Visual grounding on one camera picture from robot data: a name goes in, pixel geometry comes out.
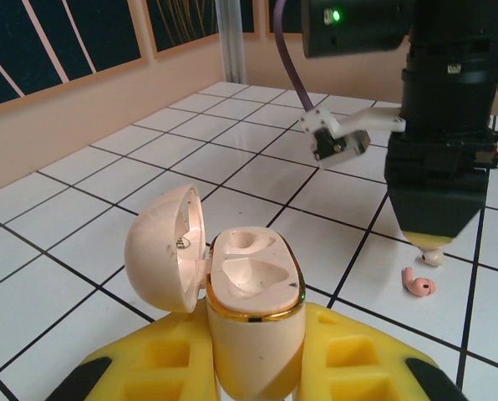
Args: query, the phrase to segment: purple cable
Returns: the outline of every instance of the purple cable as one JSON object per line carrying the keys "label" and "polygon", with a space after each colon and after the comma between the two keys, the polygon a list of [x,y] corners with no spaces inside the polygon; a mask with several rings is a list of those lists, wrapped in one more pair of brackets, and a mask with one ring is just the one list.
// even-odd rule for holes
{"label": "purple cable", "polygon": [[284,69],[286,69],[288,77],[292,81],[293,88],[296,90],[297,96],[299,97],[299,100],[301,100],[301,104],[305,111],[309,111],[314,109],[313,102],[308,97],[307,90],[302,84],[296,68],[293,65],[292,58],[290,57],[290,53],[288,52],[288,48],[284,40],[284,32],[282,31],[282,15],[286,1],[287,0],[277,0],[275,10],[273,11],[273,31],[275,32],[275,43],[277,44],[282,64],[284,64]]}

